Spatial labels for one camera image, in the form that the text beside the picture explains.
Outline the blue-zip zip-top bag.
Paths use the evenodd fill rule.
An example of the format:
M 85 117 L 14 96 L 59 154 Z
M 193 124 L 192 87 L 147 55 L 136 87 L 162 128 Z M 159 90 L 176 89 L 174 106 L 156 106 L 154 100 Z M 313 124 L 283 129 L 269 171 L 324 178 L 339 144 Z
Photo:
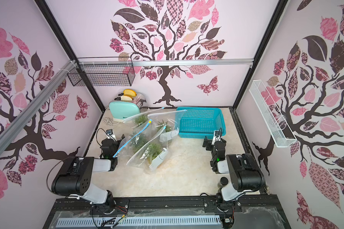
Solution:
M 113 157 L 132 157 L 151 140 L 152 131 L 152 120 L 149 119 L 146 123 L 137 127 L 131 134 L 122 139 Z

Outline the yellow pineapple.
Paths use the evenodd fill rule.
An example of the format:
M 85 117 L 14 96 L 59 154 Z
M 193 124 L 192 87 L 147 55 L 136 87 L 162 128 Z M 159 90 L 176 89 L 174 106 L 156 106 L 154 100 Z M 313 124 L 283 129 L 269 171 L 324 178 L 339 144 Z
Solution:
M 157 143 L 151 143 L 148 150 L 149 169 L 150 171 L 155 171 L 168 155 L 168 147 Z

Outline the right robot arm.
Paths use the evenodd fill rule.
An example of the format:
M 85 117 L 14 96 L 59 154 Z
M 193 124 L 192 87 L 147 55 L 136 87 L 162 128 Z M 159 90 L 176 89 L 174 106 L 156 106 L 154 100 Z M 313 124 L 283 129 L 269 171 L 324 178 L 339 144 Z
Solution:
M 243 195 L 265 187 L 264 175 L 251 154 L 226 155 L 226 141 L 218 136 L 212 140 L 205 137 L 203 147 L 211 152 L 212 171 L 228 175 L 218 184 L 216 206 L 219 211 L 228 211 Z

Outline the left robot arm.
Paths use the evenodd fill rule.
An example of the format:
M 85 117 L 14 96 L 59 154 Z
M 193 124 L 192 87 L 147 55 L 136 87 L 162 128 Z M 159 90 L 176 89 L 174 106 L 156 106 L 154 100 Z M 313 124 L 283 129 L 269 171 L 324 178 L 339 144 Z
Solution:
M 106 138 L 101 142 L 101 156 L 78 157 L 69 156 L 63 163 L 48 190 L 58 196 L 75 197 L 87 200 L 90 204 L 98 205 L 99 210 L 110 214 L 116 208 L 113 194 L 101 189 L 91 182 L 92 174 L 114 171 L 118 158 L 120 140 Z

